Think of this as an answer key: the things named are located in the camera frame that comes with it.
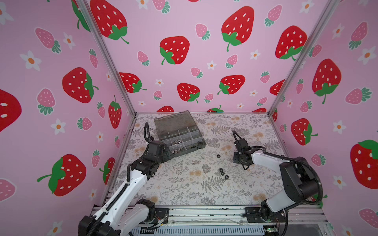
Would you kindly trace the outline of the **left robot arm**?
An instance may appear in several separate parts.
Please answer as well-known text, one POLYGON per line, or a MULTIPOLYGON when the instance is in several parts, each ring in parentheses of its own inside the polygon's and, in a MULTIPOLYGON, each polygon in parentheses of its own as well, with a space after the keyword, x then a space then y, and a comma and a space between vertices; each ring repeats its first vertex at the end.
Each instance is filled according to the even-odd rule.
POLYGON ((155 219, 155 204, 140 200, 133 207, 130 203, 138 191, 157 172, 161 163, 168 161, 169 148, 150 135, 145 123, 144 138, 147 146, 142 156, 128 165, 127 177, 110 200, 93 216, 84 216, 79 222, 80 236, 127 236, 141 222, 155 219))

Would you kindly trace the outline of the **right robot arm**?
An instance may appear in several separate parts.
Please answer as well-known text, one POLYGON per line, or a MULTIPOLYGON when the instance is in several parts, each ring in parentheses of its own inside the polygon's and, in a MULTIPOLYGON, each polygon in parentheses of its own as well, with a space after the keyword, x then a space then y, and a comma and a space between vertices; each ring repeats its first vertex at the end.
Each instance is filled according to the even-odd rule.
POLYGON ((281 175, 283 190, 262 201, 256 214, 263 221, 273 221, 281 213, 297 206, 319 205, 323 187, 319 175, 303 157, 289 158, 270 153, 263 146, 249 146, 246 139, 234 130, 232 135, 237 151, 233 162, 248 170, 252 165, 264 166, 281 175))

